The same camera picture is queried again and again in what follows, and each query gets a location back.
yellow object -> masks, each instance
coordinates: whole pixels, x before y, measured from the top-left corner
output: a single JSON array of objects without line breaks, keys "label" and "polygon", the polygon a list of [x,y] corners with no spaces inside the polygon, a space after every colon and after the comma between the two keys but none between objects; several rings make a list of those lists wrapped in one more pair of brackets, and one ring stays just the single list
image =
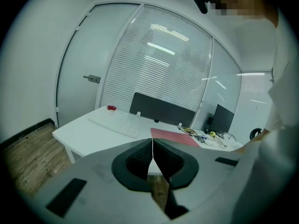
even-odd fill
[{"label": "yellow object", "polygon": [[213,131],[211,131],[210,135],[211,135],[213,138],[215,138],[215,137],[216,137],[216,133],[215,133],[215,132],[213,132]]}]

door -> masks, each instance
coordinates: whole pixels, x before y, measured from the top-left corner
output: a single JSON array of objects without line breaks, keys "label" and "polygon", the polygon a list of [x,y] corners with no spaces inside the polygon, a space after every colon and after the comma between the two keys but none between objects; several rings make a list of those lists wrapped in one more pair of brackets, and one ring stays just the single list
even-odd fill
[{"label": "door", "polygon": [[106,73],[107,59],[115,39],[137,7],[136,4],[96,6],[80,24],[59,73],[59,127],[94,110],[97,91],[99,85],[104,83],[105,77],[102,76]]}]

red mat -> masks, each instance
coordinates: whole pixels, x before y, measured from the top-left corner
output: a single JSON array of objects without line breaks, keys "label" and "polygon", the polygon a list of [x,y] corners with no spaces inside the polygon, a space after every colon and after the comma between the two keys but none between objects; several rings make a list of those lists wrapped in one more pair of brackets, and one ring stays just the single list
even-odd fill
[{"label": "red mat", "polygon": [[171,132],[171,131],[155,129],[155,128],[151,128],[150,132],[151,132],[151,137],[153,139],[166,139],[166,140],[171,140],[171,141],[178,142],[181,144],[200,147],[200,145],[197,142],[195,142],[186,133],[177,133],[177,132]]}]

